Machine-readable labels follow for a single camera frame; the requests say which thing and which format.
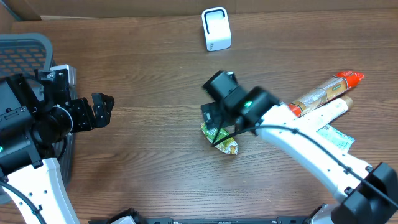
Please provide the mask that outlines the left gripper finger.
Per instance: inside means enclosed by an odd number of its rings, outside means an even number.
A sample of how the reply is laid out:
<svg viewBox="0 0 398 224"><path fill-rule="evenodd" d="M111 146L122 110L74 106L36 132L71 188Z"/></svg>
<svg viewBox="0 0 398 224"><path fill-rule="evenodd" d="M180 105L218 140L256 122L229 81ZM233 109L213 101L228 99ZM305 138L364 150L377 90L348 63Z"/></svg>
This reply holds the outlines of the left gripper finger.
<svg viewBox="0 0 398 224"><path fill-rule="evenodd" d="M97 128L103 128L110 123L114 98L102 93L93 93L91 96L94 103L95 126Z"/></svg>
<svg viewBox="0 0 398 224"><path fill-rule="evenodd" d="M76 69L73 66L64 64L50 68L55 72L54 85L57 90L71 90L76 88Z"/></svg>

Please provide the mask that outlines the green snack pouch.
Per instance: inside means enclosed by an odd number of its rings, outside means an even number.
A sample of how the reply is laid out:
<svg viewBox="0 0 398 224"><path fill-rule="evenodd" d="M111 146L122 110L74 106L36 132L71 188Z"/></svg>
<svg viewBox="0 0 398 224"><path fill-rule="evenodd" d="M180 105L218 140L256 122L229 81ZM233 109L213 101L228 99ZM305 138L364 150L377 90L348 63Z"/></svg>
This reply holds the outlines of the green snack pouch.
<svg viewBox="0 0 398 224"><path fill-rule="evenodd" d="M201 124L201 131L211 143L216 143L217 141L221 140L222 138L229 135L229 132L221 128L218 130L217 128L210 128L206 127L205 123ZM239 151L239 146L234 138L228 138L227 140L217 144L215 146L221 152L228 154L228 155L237 155Z"/></svg>

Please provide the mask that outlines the white tube gold cap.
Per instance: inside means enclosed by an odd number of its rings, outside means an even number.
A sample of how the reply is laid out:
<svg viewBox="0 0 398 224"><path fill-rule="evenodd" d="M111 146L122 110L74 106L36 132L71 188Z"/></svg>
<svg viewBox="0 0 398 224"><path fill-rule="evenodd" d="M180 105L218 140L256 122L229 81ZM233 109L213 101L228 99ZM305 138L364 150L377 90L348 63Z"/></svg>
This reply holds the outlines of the white tube gold cap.
<svg viewBox="0 0 398 224"><path fill-rule="evenodd" d="M342 96L301 116L297 119L297 122L300 126L318 131L334 119L349 111L353 105L353 100L350 97Z"/></svg>

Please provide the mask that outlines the orange spaghetti packet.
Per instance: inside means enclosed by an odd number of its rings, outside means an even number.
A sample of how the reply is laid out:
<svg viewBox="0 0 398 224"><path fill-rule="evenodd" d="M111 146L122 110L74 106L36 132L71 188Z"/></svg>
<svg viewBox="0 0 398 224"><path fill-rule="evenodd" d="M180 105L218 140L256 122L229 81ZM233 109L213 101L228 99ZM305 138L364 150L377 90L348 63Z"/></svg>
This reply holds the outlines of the orange spaghetti packet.
<svg viewBox="0 0 398 224"><path fill-rule="evenodd" d="M352 70L342 71L317 86L299 99L288 104L289 109L301 117L356 87L364 74Z"/></svg>

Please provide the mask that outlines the teal wipes packet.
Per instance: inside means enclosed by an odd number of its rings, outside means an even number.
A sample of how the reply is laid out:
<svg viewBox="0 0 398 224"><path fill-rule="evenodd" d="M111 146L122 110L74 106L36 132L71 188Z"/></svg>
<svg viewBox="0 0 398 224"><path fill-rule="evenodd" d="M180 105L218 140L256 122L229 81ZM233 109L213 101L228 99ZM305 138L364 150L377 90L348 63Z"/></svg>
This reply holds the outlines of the teal wipes packet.
<svg viewBox="0 0 398 224"><path fill-rule="evenodd" d="M349 151L355 142L354 138L340 132L329 124L319 129L317 133L345 153Z"/></svg>

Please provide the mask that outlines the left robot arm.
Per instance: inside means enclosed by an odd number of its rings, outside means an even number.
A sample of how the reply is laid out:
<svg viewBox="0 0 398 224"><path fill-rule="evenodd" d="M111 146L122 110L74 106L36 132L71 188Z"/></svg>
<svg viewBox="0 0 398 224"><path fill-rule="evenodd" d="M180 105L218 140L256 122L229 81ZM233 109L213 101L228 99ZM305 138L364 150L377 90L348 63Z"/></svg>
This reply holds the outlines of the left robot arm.
<svg viewBox="0 0 398 224"><path fill-rule="evenodd" d="M78 223L54 144L72 133L103 128L114 98L73 99L67 69L36 70L1 79L1 187L26 223Z"/></svg>

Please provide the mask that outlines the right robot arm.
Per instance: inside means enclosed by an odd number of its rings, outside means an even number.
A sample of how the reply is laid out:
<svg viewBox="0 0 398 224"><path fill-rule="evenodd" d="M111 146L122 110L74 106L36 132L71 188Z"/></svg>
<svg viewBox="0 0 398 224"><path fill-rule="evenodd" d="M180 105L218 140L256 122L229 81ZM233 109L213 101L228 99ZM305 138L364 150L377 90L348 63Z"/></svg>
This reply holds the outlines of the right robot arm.
<svg viewBox="0 0 398 224"><path fill-rule="evenodd" d="M233 72L220 70L203 89L213 102L202 105L210 126L235 126L236 136L252 132L299 162L332 194L334 205L324 204L306 223L386 223L397 211L397 173L386 163L372 167L342 153L261 87L246 91Z"/></svg>

